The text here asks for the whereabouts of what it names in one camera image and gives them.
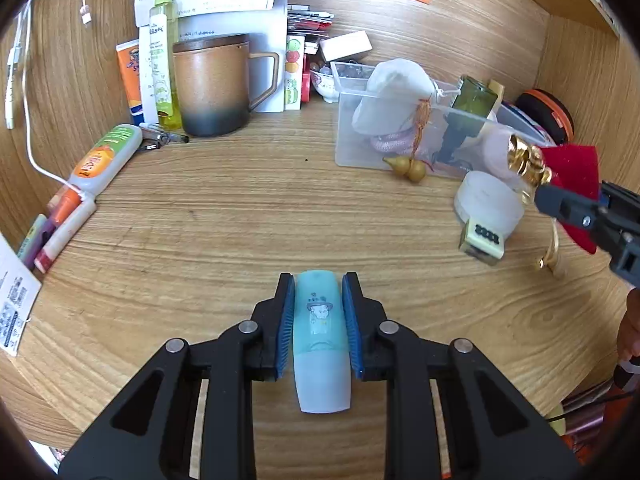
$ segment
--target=white tube with red cap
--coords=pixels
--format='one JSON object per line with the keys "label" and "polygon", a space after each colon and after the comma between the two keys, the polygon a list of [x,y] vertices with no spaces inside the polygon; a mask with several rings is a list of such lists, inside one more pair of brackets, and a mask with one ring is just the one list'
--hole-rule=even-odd
{"label": "white tube with red cap", "polygon": [[56,261],[62,249],[66,247],[71,238],[79,231],[84,223],[96,210],[94,197],[88,195],[75,211],[60,225],[51,235],[35,259],[36,268],[40,272],[47,272],[53,262]]}

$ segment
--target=silver screw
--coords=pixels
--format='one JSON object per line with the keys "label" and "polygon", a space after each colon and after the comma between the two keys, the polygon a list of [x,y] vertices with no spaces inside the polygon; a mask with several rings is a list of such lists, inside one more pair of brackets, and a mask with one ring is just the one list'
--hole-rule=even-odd
{"label": "silver screw", "polygon": [[251,319],[247,319],[238,325],[238,330],[243,334],[252,334],[258,330],[258,324]]}
{"label": "silver screw", "polygon": [[460,353],[468,354],[474,349],[474,344],[469,339],[460,338],[453,342],[453,347]]}
{"label": "silver screw", "polygon": [[387,320],[380,323],[380,332],[382,333],[391,335],[395,334],[398,330],[400,330],[400,327],[395,321]]}
{"label": "silver screw", "polygon": [[171,354],[177,354],[184,348],[184,341],[182,339],[178,339],[177,337],[174,339],[169,339],[169,341],[165,343],[164,348]]}

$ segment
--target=mug handle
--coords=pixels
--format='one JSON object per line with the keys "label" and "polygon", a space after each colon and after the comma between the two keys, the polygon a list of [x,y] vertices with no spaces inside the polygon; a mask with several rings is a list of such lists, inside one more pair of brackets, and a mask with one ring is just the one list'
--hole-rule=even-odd
{"label": "mug handle", "polygon": [[272,57],[273,58],[273,75],[271,75],[271,86],[264,92],[258,95],[253,101],[249,103],[249,111],[254,111],[262,101],[272,95],[278,88],[278,70],[280,69],[280,56],[275,52],[253,52],[249,53],[249,59],[256,59],[258,57]]}

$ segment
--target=wooden table surface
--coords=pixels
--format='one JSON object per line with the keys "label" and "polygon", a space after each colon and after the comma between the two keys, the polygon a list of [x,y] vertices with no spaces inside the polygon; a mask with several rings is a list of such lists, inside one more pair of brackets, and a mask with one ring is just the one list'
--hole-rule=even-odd
{"label": "wooden table surface", "polygon": [[[280,272],[321,268],[356,271],[391,319],[471,339],[541,412],[556,405],[614,345],[626,286],[606,255],[563,236],[567,277],[537,271],[549,220],[532,208],[498,266],[461,254],[459,183],[339,168],[336,120],[313,102],[135,156],[45,278],[14,361],[37,393],[83,430],[164,341],[215,338]],[[311,416],[291,375],[254,383],[260,477],[378,478],[383,385],[354,383],[351,410]]]}

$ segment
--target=small white bowl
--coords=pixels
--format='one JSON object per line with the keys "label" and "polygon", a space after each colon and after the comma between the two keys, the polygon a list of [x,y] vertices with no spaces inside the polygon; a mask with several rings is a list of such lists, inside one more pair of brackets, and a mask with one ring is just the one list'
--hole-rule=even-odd
{"label": "small white bowl", "polygon": [[335,89],[334,75],[311,71],[311,81],[316,91],[328,103],[337,103],[340,93]]}

